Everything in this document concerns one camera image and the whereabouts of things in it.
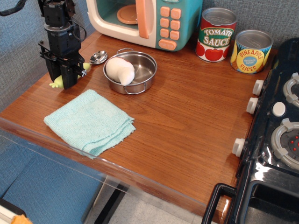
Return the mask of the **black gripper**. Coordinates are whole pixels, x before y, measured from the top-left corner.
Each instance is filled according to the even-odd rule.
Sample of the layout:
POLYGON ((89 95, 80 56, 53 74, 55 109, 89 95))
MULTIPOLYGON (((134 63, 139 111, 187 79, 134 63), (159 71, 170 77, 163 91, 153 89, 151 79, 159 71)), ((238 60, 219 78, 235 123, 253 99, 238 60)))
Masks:
POLYGON ((45 24, 48 41, 40 41, 40 56, 45 59, 52 82, 62 76, 64 89, 69 89, 77 83, 78 76, 74 72, 76 66, 83 70, 84 58, 79 54, 81 42, 81 26, 76 23, 66 23, 62 27, 51 27, 45 24))

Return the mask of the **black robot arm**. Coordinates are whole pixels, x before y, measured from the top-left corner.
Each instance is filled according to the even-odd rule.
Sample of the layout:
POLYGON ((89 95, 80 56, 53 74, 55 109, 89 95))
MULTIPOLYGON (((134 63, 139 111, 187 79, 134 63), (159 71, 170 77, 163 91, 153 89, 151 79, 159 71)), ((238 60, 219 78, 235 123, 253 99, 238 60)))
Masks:
POLYGON ((72 0, 38 1, 45 19, 44 29, 48 41, 40 41, 40 57, 45 59, 52 80, 52 87, 69 89, 77 84, 78 78, 87 74, 84 58, 80 55, 80 25, 73 20, 76 13, 72 0))

